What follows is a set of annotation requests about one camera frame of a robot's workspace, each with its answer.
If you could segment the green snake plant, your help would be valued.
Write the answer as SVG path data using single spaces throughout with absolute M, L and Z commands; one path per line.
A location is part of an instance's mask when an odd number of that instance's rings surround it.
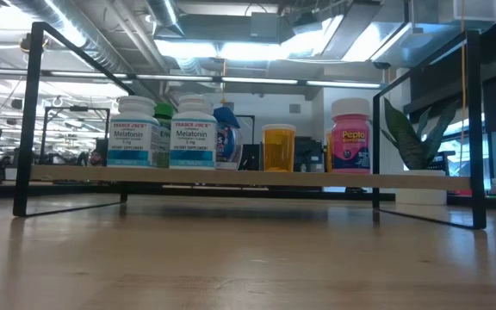
M 387 130 L 382 134 L 398 150 L 402 161 L 409 170 L 427 170 L 442 143 L 443 134 L 454 120 L 459 101 L 447 106 L 432 130 L 422 139 L 422 133 L 429 120 L 431 108 L 428 108 L 419 118 L 418 128 L 415 129 L 408 118 L 394 108 L 391 102 L 384 99 L 385 120 Z

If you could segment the pink Pepto bottle white cap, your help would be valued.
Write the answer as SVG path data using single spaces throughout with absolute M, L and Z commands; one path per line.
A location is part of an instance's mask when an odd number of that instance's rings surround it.
M 369 101 L 341 98 L 332 104 L 332 172 L 370 173 Z

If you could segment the long ceiling tube light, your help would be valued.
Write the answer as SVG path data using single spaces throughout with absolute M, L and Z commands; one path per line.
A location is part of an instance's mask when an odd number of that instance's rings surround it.
M 190 76 L 190 75 L 164 75 L 164 74 L 131 74 L 130 79 L 135 77 L 139 80 L 172 81 L 172 82 L 202 82 L 202 83 L 234 83 L 234 84 L 269 84 L 287 86 L 307 87 L 330 87 L 330 88 L 354 88 L 354 89 L 381 89 L 382 84 L 351 82 L 351 81 L 328 81 L 328 80 L 305 80 L 267 77 L 222 77 L 222 76 Z

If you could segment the white melatonin bottle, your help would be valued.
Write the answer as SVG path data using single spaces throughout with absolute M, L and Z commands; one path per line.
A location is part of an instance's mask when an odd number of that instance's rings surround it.
M 216 166 L 217 120 L 203 96 L 179 99 L 170 123 L 171 169 L 214 170 Z
M 118 100 L 118 115 L 109 121 L 107 166 L 155 168 L 160 125 L 155 102 L 143 96 Z

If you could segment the white plant pot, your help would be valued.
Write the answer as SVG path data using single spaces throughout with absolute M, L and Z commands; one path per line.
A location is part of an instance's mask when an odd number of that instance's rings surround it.
M 443 170 L 404 170 L 402 175 L 445 177 Z M 398 189 L 395 201 L 401 204 L 445 206 L 447 192 L 438 189 Z

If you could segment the green cap supplement bottle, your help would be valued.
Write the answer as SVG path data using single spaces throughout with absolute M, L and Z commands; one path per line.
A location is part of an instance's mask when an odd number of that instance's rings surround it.
M 166 102 L 158 102 L 154 109 L 154 118 L 159 123 L 157 167 L 168 168 L 170 164 L 171 119 L 174 108 Z

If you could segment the black gantry frame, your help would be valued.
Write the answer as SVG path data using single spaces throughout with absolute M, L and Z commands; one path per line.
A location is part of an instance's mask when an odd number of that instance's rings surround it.
M 254 145 L 256 142 L 255 139 L 255 125 L 256 125 L 256 117 L 254 115 L 236 115 L 241 131 L 243 133 L 250 133 L 250 144 Z
M 40 129 L 39 164 L 106 164 L 109 108 L 85 105 L 46 107 Z

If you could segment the wooden shelf with black frame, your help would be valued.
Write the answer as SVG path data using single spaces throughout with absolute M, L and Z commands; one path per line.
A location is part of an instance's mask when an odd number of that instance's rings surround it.
M 301 172 L 219 172 L 194 170 L 171 170 L 152 174 L 146 169 L 118 169 L 118 168 L 80 168 L 72 166 L 35 165 L 33 163 L 32 147 L 34 143 L 34 128 L 36 118 L 36 105 L 39 94 L 41 77 L 48 75 L 56 78 L 56 71 L 44 71 L 41 68 L 43 54 L 43 39 L 46 35 L 62 43 L 75 53 L 80 59 L 86 61 L 92 72 L 81 73 L 69 71 L 64 75 L 69 78 L 106 78 L 111 80 L 132 94 L 133 90 L 126 86 L 127 80 L 139 80 L 131 74 L 115 75 L 108 71 L 96 60 L 91 58 L 80 47 L 75 46 L 57 29 L 46 22 L 34 22 L 31 27 L 31 44 L 29 51 L 28 69 L 26 73 L 26 89 L 24 98 L 24 111 L 22 117 L 21 144 L 19 147 L 19 164 L 15 181 L 15 193 L 12 212 L 16 217 L 27 217 L 29 184 L 32 180 L 69 179 L 69 180 L 94 180 L 116 181 L 120 183 L 216 183 L 216 184 L 255 184 L 278 186 L 358 186 L 372 189 L 373 220 L 379 221 L 382 208 L 380 206 L 381 189 L 469 189 L 472 192 L 470 207 L 472 210 L 471 229 L 480 230 L 487 226 L 487 211 L 484 204 L 485 190 L 483 185 L 482 163 L 482 82 L 480 64 L 480 35 L 474 30 L 464 31 L 454 39 L 436 50 L 420 64 L 410 71 L 397 77 L 392 83 L 380 90 L 373 98 L 373 164 L 369 175 L 333 174 L 333 173 L 301 173 Z M 468 137 L 469 137 L 469 177 L 426 177 L 386 175 L 380 172 L 381 146 L 379 141 L 381 124 L 381 98 L 389 91 L 413 77 L 423 70 L 431 61 L 447 53 L 451 48 L 462 44 L 462 100 L 468 106 Z

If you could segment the orange pill bottle white cap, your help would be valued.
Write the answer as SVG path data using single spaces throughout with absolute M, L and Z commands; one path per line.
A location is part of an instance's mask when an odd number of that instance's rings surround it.
M 332 155 L 333 155 L 333 143 L 332 143 L 332 130 L 329 129 L 325 133 L 325 163 L 326 163 L 326 172 L 332 172 Z
M 263 170 L 293 172 L 296 127 L 289 124 L 268 124 L 262 127 Z

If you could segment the blue cap Tums bottle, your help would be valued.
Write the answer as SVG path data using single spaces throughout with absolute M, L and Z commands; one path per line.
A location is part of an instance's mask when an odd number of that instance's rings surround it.
M 228 107 L 214 110 L 217 120 L 216 169 L 236 171 L 242 157 L 242 135 L 236 115 Z

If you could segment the silver round ventilation duct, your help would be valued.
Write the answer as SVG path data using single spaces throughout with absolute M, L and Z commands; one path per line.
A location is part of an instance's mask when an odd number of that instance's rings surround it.
M 183 29 L 179 24 L 181 10 L 175 0 L 146 0 L 147 8 L 153 19 L 153 34 L 161 30 L 169 30 L 179 37 L 184 37 Z

